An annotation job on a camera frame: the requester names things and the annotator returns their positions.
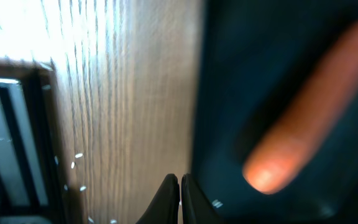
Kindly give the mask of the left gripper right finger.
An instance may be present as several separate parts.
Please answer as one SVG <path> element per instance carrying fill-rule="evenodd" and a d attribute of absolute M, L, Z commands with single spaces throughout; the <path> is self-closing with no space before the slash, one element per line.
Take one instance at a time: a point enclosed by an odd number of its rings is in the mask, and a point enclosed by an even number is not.
<path fill-rule="evenodd" d="M 184 224 L 224 223 L 191 174 L 182 177 L 181 202 Z"/>

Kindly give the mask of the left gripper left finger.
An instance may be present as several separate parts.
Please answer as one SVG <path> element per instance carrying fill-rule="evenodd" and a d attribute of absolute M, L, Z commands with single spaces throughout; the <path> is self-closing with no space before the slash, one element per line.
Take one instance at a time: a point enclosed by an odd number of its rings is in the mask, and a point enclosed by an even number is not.
<path fill-rule="evenodd" d="M 177 224 L 180 188 L 175 174 L 167 174 L 137 224 Z"/>

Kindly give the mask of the orange carrot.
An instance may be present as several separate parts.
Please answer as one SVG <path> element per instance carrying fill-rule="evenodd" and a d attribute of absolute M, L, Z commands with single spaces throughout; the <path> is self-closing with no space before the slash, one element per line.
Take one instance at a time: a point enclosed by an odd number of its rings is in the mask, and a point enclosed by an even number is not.
<path fill-rule="evenodd" d="M 358 21 L 338 38 L 243 166 L 263 194 L 285 188 L 312 160 L 358 92 Z"/>

